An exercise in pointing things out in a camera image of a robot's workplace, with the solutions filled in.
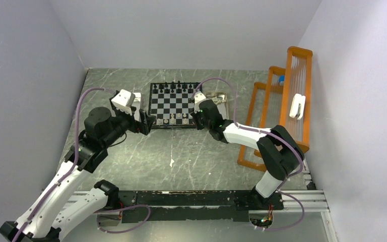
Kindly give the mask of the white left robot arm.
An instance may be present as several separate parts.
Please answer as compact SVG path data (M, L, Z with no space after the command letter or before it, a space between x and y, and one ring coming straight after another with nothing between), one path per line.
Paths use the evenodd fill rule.
M98 181L86 197L64 209L77 187L107 157L107 149L128 131L147 135L155 116L139 109L140 120L132 114L106 107L92 109L84 120L78 143L73 144L65 161L40 197L16 221L6 221L0 234L8 241L62 241L84 219L95 212L116 212L123 208L119 188L106 180Z

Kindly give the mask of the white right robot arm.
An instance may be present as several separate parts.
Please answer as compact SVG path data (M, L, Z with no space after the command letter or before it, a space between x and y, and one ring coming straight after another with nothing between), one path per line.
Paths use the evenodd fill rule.
M224 119L209 99L195 101L191 115L196 128L207 129L216 141L259 151L266 171L253 188L251 200L256 208L265 208L271 202L271 195L290 176L303 171L304 153L283 126L255 128Z

